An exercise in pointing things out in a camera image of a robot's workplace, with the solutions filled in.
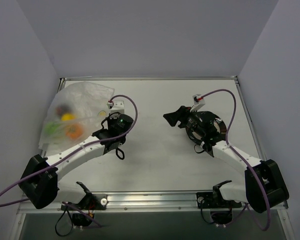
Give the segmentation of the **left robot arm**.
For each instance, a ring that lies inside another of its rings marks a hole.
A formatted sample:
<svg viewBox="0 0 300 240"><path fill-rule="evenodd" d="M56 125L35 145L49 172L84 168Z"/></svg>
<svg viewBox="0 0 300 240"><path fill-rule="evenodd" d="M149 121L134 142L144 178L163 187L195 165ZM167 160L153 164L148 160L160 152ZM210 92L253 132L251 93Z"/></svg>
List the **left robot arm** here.
<svg viewBox="0 0 300 240"><path fill-rule="evenodd" d="M100 201L80 181L62 183L62 178L86 162L115 151L119 159L125 155L120 146L126 142L126 132L135 121L119 112L106 117L107 127L94 132L82 143L63 152L41 157L33 156L23 174L20 189L36 209L43 209L53 202L69 202L80 210L100 205Z"/></svg>

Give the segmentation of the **orange fake fruit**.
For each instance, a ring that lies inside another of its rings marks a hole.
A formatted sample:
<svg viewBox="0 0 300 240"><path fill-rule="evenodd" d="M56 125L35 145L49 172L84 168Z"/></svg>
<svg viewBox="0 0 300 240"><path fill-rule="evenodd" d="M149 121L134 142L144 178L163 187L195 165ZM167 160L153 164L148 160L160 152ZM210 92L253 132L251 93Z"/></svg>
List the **orange fake fruit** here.
<svg viewBox="0 0 300 240"><path fill-rule="evenodd" d="M80 138L83 133L84 130L79 123L70 124L65 127L65 135L71 140Z"/></svg>

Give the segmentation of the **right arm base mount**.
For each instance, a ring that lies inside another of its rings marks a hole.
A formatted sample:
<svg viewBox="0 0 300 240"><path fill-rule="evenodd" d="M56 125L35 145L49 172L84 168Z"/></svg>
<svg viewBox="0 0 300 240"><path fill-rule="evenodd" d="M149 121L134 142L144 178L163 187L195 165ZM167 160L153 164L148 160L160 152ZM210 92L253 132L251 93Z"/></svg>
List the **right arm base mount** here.
<svg viewBox="0 0 300 240"><path fill-rule="evenodd" d="M209 225L226 225L233 219L233 209L240 209L242 204L234 200L219 200L212 191L196 193L197 207L202 220ZM210 210L210 219L204 216L204 210Z"/></svg>

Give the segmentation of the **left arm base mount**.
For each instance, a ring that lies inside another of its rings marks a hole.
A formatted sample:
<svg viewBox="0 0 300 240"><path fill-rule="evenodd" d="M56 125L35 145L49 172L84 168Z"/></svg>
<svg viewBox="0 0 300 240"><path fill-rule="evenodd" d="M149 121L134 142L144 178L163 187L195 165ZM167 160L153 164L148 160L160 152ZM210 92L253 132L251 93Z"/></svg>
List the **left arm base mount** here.
<svg viewBox="0 0 300 240"><path fill-rule="evenodd" d="M107 199L102 197L98 199L92 193L87 193L79 203L71 203L72 223L80 228L102 228L104 227L95 219L95 211L106 210Z"/></svg>

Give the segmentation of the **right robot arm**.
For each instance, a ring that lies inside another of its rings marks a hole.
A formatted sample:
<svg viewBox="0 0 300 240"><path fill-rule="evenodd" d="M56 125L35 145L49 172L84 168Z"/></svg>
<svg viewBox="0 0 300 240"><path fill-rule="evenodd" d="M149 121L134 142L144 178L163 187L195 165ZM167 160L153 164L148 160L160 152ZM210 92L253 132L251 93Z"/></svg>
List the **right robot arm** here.
<svg viewBox="0 0 300 240"><path fill-rule="evenodd" d="M275 207L289 199L290 194L278 164L272 160L253 157L226 142L227 127L224 121L210 111L192 112L181 106L166 113L163 118L170 126L185 129L188 138L202 152L222 160L236 170L243 179L225 180L212 188L212 200L217 206L229 202L249 204L257 213Z"/></svg>

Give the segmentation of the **translucent plastic bag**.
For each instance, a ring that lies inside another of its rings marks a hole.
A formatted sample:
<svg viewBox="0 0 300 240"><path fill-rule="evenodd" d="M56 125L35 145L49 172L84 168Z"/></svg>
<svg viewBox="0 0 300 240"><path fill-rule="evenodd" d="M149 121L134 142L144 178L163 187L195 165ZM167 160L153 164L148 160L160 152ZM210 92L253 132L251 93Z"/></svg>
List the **translucent plastic bag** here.
<svg viewBox="0 0 300 240"><path fill-rule="evenodd" d="M70 84L59 91L43 121L42 131L39 139L39 149L46 151L49 155L58 154L77 144L85 141L93 132L101 128L101 121L109 114L107 106L115 93L115 89L88 81ZM55 108L58 105L67 104L71 107L74 120L61 121L61 116L56 115ZM46 136L44 127L48 122L61 124L61 133L58 136ZM71 124L80 124L83 128L81 137L72 140L65 134L65 128Z"/></svg>

